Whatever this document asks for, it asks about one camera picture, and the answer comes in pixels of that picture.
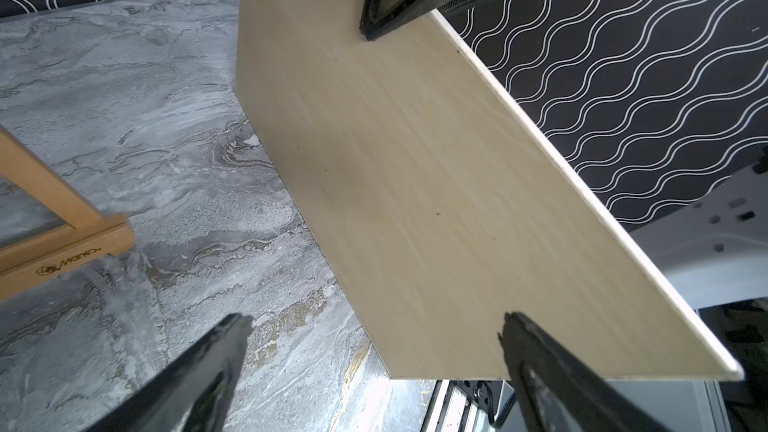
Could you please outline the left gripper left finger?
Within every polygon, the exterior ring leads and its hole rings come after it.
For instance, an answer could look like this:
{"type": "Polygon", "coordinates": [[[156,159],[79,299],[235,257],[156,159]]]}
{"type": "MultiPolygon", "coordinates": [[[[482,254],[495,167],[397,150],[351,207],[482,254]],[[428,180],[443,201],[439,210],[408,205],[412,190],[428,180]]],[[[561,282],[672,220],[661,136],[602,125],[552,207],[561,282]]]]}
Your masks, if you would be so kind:
{"type": "Polygon", "coordinates": [[[221,431],[253,318],[229,314],[91,431],[221,431]]]}

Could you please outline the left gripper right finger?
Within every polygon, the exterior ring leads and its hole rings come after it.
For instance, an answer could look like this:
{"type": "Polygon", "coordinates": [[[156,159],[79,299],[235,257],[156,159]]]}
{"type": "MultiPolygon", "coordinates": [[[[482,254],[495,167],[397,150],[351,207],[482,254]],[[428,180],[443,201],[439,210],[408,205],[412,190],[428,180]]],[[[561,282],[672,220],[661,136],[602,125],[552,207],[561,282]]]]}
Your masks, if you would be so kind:
{"type": "Polygon", "coordinates": [[[499,334],[511,385],[529,431],[665,431],[521,312],[499,334]]]}

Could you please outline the wooden easel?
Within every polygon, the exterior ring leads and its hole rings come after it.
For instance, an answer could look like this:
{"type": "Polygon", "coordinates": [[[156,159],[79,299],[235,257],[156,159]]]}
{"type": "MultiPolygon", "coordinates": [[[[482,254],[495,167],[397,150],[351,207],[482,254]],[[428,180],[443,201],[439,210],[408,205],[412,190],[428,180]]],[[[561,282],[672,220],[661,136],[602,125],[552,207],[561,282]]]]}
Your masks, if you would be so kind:
{"type": "Polygon", "coordinates": [[[126,214],[103,215],[5,128],[1,130],[1,175],[64,221],[60,227],[1,249],[3,300],[133,247],[135,234],[126,214]]]}

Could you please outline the plywood board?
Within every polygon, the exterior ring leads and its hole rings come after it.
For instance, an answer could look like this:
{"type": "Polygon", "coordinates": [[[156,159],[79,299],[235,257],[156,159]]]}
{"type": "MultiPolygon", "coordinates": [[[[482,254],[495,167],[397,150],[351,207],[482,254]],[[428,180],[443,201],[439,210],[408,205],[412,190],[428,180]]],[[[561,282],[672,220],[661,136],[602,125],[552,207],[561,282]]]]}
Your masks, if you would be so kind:
{"type": "Polygon", "coordinates": [[[440,14],[362,4],[240,0],[235,92],[391,377],[507,378],[519,311],[606,379],[742,379],[440,14]]]}

